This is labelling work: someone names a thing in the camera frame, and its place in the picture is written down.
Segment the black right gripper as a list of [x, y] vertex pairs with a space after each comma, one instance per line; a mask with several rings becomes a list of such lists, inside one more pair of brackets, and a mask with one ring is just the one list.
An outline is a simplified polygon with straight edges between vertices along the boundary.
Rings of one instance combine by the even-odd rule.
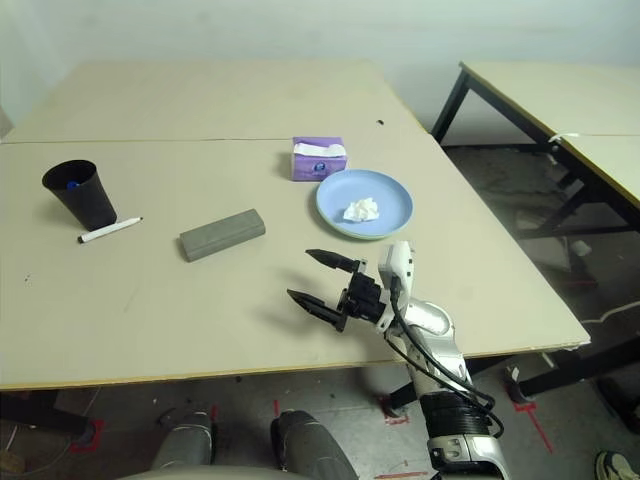
[[322, 249], [307, 249], [306, 253], [319, 263], [351, 273], [352, 276], [347, 288], [342, 291], [337, 310], [329, 308], [317, 297], [288, 289], [288, 295], [296, 304], [338, 332], [344, 331], [348, 318], [366, 320], [374, 324], [379, 333], [384, 333], [391, 326], [393, 310], [389, 294], [384, 293], [382, 287], [364, 273], [365, 261]]

